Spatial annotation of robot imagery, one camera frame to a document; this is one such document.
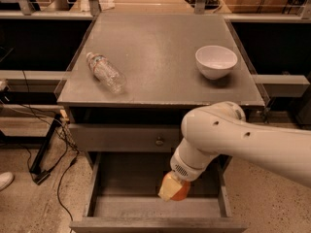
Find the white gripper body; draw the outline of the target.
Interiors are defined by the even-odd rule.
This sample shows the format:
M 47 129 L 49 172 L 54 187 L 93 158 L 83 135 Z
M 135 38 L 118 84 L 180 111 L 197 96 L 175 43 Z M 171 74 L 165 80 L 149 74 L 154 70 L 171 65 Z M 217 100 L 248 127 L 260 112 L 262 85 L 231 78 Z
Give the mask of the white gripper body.
M 195 169 L 187 165 L 177 151 L 171 157 L 170 167 L 179 179 L 186 182 L 195 181 L 205 171 L 205 169 Z

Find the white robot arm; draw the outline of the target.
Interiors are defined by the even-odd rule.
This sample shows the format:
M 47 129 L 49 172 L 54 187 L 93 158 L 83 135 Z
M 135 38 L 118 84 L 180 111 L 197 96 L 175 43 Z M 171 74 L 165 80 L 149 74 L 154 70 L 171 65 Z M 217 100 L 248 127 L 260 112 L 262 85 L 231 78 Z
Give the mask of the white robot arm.
M 199 107 L 182 119 L 183 139 L 170 160 L 158 196 L 180 201 L 219 155 L 242 158 L 304 186 L 311 186 L 311 132 L 256 125 L 240 106 L 220 102 Z

